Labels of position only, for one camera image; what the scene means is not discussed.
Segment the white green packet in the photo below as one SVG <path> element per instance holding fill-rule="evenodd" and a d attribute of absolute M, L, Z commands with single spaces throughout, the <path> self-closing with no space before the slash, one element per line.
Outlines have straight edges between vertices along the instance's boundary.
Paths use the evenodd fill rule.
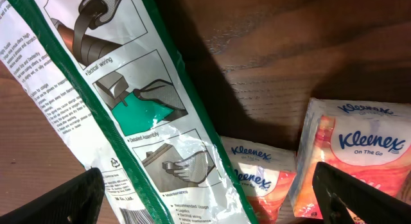
<path fill-rule="evenodd" d="M 1 58 L 119 222 L 257 222 L 154 0 L 1 0 Z"/>

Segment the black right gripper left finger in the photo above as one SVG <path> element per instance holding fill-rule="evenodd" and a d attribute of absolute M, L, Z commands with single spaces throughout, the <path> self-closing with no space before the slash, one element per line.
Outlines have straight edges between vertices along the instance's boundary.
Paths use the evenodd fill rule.
<path fill-rule="evenodd" d="M 6 224 L 96 224 L 105 184 L 91 168 L 35 200 L 1 216 Z"/>

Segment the orange tissue pack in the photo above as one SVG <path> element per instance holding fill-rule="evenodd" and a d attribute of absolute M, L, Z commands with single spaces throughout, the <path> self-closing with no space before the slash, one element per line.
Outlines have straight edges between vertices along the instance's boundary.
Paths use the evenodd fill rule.
<path fill-rule="evenodd" d="M 312 186 L 318 162 L 397 196 L 410 173 L 410 105 L 311 98 L 289 190 L 297 218 L 322 218 Z"/>
<path fill-rule="evenodd" d="M 222 137 L 234 174 L 260 223 L 275 223 L 297 174 L 294 151 Z"/>

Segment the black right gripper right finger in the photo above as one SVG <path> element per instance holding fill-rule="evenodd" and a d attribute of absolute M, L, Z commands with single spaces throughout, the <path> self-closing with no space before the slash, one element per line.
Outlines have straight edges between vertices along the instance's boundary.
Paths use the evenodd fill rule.
<path fill-rule="evenodd" d="M 319 162 L 312 180 L 324 223 L 351 223 L 352 211 L 366 223 L 410 223 L 410 205 L 343 171 Z"/>

